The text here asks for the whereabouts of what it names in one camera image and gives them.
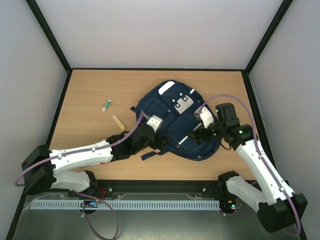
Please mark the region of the navy blue student backpack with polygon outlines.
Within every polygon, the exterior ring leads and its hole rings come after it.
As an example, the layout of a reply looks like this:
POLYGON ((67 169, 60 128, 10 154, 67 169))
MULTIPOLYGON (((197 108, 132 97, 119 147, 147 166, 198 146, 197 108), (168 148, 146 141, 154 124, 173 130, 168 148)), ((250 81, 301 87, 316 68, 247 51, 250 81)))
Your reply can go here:
POLYGON ((196 144, 191 138, 192 131, 201 128, 203 123, 194 112, 204 103, 203 97, 192 87, 176 80, 166 80, 149 91, 130 109, 147 117, 156 115, 163 119, 156 134, 166 136, 164 150, 154 150, 142 155, 146 160, 155 155, 172 153, 184 159, 203 161, 213 156, 221 145, 217 142, 196 144))

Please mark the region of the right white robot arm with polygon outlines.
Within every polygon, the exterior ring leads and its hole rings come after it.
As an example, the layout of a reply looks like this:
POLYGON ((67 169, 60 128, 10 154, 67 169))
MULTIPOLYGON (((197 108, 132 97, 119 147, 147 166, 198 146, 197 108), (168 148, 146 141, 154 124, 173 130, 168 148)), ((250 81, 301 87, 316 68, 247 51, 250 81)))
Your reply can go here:
POLYGON ((194 112, 202 126, 192 136, 196 141, 223 139, 242 157, 259 185, 256 188, 230 171, 219 176, 218 191, 243 200, 257 213, 259 222, 269 233, 291 225, 301 231, 300 220, 308 204, 307 198, 302 193, 297 194, 280 176, 265 154, 253 125, 240 123, 232 103, 219 104, 215 109, 217 119, 205 106, 194 112))

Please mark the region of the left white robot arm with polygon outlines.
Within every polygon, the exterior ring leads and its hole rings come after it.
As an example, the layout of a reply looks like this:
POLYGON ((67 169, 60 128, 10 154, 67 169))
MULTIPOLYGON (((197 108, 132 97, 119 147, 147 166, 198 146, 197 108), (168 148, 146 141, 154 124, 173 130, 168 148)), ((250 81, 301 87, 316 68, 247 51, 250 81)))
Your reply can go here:
POLYGON ((21 164, 25 191, 36 195, 50 189, 96 189, 91 171, 73 170, 128 159, 155 142, 159 127, 158 121, 140 123, 132 132, 71 149, 49 150, 47 145, 39 145, 21 164))

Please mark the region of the yellow highlighter pen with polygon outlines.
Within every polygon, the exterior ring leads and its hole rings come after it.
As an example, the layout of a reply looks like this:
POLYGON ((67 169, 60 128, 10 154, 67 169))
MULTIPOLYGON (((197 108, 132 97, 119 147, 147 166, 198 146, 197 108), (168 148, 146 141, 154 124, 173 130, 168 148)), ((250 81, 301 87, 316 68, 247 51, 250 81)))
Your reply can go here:
POLYGON ((127 127, 123 124, 123 122, 118 118, 116 114, 113 114, 111 117, 122 131, 125 131, 127 129, 127 127))

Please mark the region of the green capped glue stick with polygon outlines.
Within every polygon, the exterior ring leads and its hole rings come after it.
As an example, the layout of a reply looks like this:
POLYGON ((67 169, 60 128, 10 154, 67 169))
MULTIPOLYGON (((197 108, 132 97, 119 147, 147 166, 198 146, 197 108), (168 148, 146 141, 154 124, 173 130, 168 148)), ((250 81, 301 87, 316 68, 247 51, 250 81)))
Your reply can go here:
POLYGON ((101 111, 102 111, 102 112, 105 112, 105 111, 108 109, 108 107, 110 106, 111 102, 112 102, 112 100, 111 100, 111 99, 108 99, 107 102, 106 102, 106 103, 104 104, 104 106, 102 107, 101 111))

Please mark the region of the right controller circuit board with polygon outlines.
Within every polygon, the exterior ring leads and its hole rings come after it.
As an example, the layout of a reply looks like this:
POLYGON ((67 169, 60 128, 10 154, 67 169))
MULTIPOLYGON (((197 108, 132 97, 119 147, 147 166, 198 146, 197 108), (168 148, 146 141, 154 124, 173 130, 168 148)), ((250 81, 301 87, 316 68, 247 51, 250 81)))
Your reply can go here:
POLYGON ((221 200, 219 202, 219 207, 221 209, 239 209, 243 205, 243 201, 240 198, 235 198, 231 200, 221 200))

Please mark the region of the controller circuit board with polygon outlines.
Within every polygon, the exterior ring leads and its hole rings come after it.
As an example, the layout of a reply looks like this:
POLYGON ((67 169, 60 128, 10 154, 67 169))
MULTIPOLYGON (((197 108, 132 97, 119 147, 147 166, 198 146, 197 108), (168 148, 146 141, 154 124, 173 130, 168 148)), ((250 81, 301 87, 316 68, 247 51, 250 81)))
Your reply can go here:
POLYGON ((80 208, 94 208, 97 209, 99 208, 103 203, 98 200, 92 200, 92 199, 87 199, 83 200, 82 203, 80 203, 79 207, 80 208))
POLYGON ((221 209, 239 209, 243 205, 243 201, 240 198, 235 198, 231 200, 221 200, 219 202, 219 207, 221 209))

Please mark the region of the left controller circuit board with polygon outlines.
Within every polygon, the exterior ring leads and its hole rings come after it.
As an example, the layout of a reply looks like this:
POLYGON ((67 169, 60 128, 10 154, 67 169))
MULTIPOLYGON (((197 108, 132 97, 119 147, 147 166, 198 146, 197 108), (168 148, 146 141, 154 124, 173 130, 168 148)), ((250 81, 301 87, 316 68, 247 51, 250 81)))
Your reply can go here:
POLYGON ((87 199, 83 200, 82 203, 80 203, 79 207, 80 208, 94 208, 97 209, 99 208, 103 203, 98 200, 92 200, 92 199, 87 199))

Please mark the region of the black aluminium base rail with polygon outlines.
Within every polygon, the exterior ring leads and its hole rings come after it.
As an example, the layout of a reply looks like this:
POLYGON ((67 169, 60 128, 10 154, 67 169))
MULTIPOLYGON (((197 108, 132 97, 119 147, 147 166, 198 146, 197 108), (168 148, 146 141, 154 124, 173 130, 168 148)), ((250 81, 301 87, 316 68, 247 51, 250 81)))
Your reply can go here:
POLYGON ((231 200, 237 196, 220 189, 218 180, 98 180, 81 193, 105 199, 133 194, 187 194, 216 200, 231 200))

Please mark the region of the black enclosure frame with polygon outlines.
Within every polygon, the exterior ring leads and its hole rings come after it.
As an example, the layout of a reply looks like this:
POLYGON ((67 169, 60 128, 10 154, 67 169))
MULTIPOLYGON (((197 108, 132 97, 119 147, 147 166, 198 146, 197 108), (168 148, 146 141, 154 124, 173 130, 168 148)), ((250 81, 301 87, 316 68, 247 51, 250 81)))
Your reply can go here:
MULTIPOLYGON (((54 117, 52 120, 52 124, 50 126, 50 130, 48 133, 48 137, 45 143, 46 147, 50 147, 54 132, 57 127, 57 123, 61 114, 61 110, 63 108, 63 104, 65 101, 65 97, 68 91, 68 87, 70 85, 70 80, 72 78, 73 73, 78 71, 77 67, 71 67, 67 62, 65 55, 62 52, 62 49, 54 36, 41 8, 39 7, 38 3, 35 0, 28 0, 26 2, 28 7, 30 8, 32 14, 34 15, 35 19, 39 23, 42 31, 44 32, 46 38, 48 39, 49 43, 53 47, 53 50, 57 54, 59 60, 61 61, 63 67, 65 68, 67 75, 63 84, 62 92, 59 97, 59 101, 57 104, 56 111, 54 113, 54 117)), ((267 44, 269 43, 270 39, 272 38, 274 32, 276 31, 278 25, 281 23, 283 17, 286 15, 288 9, 292 4, 291 0, 284 0, 281 2, 278 10, 276 11, 272 21, 270 22, 267 30, 265 31, 260 43, 258 44, 256 50, 254 51, 250 61, 248 62, 246 68, 175 68, 175 67, 115 67, 114 71, 142 71, 142 72, 233 72, 233 73, 241 73, 241 77, 243 79, 243 85, 246 90, 247 98, 250 104, 250 108, 252 111, 253 119, 255 121, 256 130, 258 132, 258 136, 262 141, 262 147, 266 151, 266 155, 270 158, 271 163, 274 165, 275 159, 272 153, 272 149, 270 146, 270 142, 268 140, 268 136, 266 133, 265 123, 263 121, 262 113, 258 104, 257 96, 254 92, 254 88, 252 86, 252 82, 250 80, 250 73, 253 70, 254 66, 256 65, 257 61, 259 60, 261 54, 265 50, 267 44)), ((173 180, 173 179, 127 179, 133 181, 217 181, 217 180, 192 180, 192 179, 185 179, 185 180, 173 180)))

